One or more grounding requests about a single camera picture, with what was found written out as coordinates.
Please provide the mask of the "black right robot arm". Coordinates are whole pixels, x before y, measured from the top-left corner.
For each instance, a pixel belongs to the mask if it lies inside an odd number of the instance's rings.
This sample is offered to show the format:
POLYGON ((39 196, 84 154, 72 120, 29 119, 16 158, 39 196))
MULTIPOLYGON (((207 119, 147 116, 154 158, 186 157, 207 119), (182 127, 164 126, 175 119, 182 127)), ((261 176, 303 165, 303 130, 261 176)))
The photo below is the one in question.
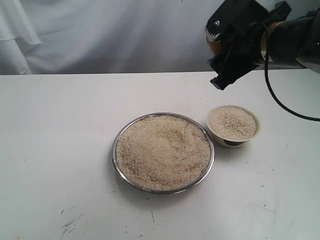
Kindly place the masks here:
POLYGON ((284 0, 267 10, 256 0, 225 0, 205 26, 214 52, 209 60, 217 73, 210 82, 224 90, 265 63, 276 67, 320 66, 320 11, 288 20, 290 5, 284 0))

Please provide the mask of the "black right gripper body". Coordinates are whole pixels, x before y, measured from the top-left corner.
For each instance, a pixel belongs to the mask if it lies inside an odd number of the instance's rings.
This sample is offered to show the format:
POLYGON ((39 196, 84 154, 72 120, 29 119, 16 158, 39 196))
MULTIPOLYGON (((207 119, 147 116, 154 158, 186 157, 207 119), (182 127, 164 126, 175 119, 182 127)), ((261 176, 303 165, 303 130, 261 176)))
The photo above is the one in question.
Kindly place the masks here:
POLYGON ((250 25, 245 34, 233 32, 229 38, 220 40, 226 44, 226 51, 210 59, 211 68, 217 73, 232 73, 236 80, 259 66, 260 42, 264 33, 269 33, 261 22, 250 25))

